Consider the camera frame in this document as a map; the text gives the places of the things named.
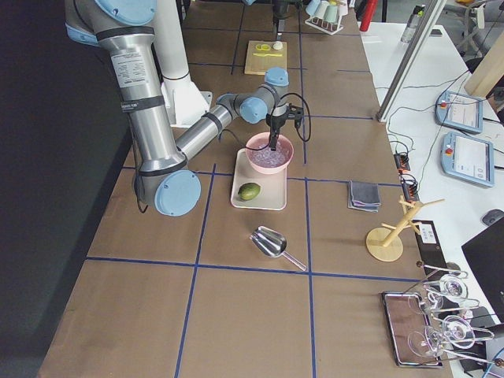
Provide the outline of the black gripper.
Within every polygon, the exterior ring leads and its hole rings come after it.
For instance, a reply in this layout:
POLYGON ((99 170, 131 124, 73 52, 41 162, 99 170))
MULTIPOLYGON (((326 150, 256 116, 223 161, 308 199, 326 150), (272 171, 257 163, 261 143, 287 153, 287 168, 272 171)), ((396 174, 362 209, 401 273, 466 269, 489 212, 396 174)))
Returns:
POLYGON ((278 138, 280 136, 280 129, 285 125, 288 119, 288 111, 279 114, 267 114, 266 115, 266 124, 269 126, 269 143, 268 148, 271 151, 276 151, 276 145, 278 142, 278 138))
POLYGON ((289 2, 284 0, 272 0, 272 23, 276 38, 281 38, 284 32, 288 16, 289 2))

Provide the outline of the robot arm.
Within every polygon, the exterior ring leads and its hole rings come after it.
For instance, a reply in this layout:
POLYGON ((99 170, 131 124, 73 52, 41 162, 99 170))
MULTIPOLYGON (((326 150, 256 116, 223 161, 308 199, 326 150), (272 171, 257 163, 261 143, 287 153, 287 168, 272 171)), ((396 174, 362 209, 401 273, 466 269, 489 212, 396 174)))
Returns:
POLYGON ((194 85, 174 1, 67 1, 71 40, 107 50, 141 161, 138 203, 171 217, 191 211, 201 194, 187 163, 236 118, 250 124, 286 108, 287 71, 267 70, 248 94, 223 94, 210 106, 194 85))

